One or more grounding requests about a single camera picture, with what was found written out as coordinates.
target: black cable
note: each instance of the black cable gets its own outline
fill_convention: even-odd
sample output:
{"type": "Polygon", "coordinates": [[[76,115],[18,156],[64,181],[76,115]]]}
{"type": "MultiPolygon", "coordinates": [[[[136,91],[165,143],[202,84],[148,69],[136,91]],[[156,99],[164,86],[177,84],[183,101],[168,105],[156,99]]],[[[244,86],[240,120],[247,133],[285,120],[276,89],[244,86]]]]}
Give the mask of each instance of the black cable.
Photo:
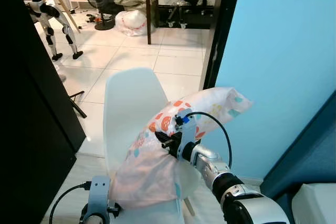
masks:
{"type": "Polygon", "coordinates": [[[53,208],[51,209],[51,212],[50,212],[50,216],[49,216],[49,224],[53,224],[52,222],[52,218],[53,218],[53,215],[54,215],[54,211],[56,209],[56,206],[57,204],[60,202],[60,200],[66,196],[69,192],[71,192],[72,190],[75,190],[77,188],[84,188],[84,190],[90,190],[90,186],[91,186],[91,181],[86,181],[84,184],[80,184],[80,185],[77,185],[77,186],[74,186],[74,187],[71,187],[70,189],[66,190],[61,196],[59,196],[59,198],[56,200],[56,202],[54,203],[53,205],[53,208]]]}
{"type": "Polygon", "coordinates": [[[212,120],[214,120],[218,125],[219,127],[222,128],[224,134],[225,134],[225,137],[226,137],[226,141],[227,141],[227,147],[229,149],[229,168],[231,169],[231,164],[232,164],[232,150],[231,150],[231,143],[230,143],[230,139],[229,139],[229,135],[227,134],[224,126],[220,123],[219,120],[217,120],[216,118],[214,118],[212,115],[208,114],[208,113],[205,113],[205,112],[200,112],[200,111],[196,111],[196,112],[191,112],[189,114],[187,114],[185,117],[189,117],[191,115],[206,115],[207,117],[211,118],[212,120]]]}

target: gray cloth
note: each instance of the gray cloth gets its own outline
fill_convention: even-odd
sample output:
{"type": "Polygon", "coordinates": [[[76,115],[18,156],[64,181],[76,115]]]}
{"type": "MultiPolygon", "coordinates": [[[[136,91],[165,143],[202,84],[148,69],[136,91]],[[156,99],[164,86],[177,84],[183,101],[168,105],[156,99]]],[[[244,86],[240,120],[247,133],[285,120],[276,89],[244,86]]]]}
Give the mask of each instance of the gray cloth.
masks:
{"type": "MultiPolygon", "coordinates": [[[[117,5],[122,5],[129,12],[131,10],[139,10],[146,15],[146,0],[114,0],[117,5]]],[[[155,0],[151,0],[151,18],[154,20],[155,0]]]]}

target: baseboard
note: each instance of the baseboard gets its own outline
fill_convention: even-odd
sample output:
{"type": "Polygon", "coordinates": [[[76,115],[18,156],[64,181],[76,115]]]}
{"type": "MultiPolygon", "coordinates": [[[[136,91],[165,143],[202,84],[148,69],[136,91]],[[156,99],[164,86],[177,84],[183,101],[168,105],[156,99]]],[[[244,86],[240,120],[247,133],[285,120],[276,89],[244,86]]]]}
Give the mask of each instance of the baseboard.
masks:
{"type": "Polygon", "coordinates": [[[261,178],[249,178],[249,177],[239,177],[238,178],[244,182],[244,184],[252,185],[252,186],[260,186],[264,181],[261,178]]]}

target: blue wall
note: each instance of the blue wall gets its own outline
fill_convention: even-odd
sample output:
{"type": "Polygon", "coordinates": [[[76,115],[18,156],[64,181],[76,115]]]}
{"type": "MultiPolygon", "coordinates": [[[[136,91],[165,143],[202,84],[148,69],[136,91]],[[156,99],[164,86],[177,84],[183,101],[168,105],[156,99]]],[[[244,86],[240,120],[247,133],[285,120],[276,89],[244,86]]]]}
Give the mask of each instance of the blue wall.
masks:
{"type": "Polygon", "coordinates": [[[226,124],[238,175],[264,178],[335,89],[335,28],[335,0],[238,0],[216,82],[255,102],[226,124]]]}

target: pillow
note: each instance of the pillow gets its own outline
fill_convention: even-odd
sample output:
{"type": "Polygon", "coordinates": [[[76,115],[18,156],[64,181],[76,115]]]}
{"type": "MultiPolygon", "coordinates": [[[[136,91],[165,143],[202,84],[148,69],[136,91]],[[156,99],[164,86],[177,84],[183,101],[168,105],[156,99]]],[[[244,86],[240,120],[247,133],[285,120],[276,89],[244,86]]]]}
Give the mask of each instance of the pillow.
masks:
{"type": "MultiPolygon", "coordinates": [[[[155,131],[176,133],[174,116],[190,108],[206,112],[222,124],[251,106],[234,88],[211,88],[170,102],[148,122],[127,152],[112,181],[110,199],[123,209],[147,207],[163,201],[184,199],[198,185],[199,173],[187,161],[178,161],[161,147],[155,131]]],[[[218,127],[212,119],[196,115],[195,141],[218,127]]]]}

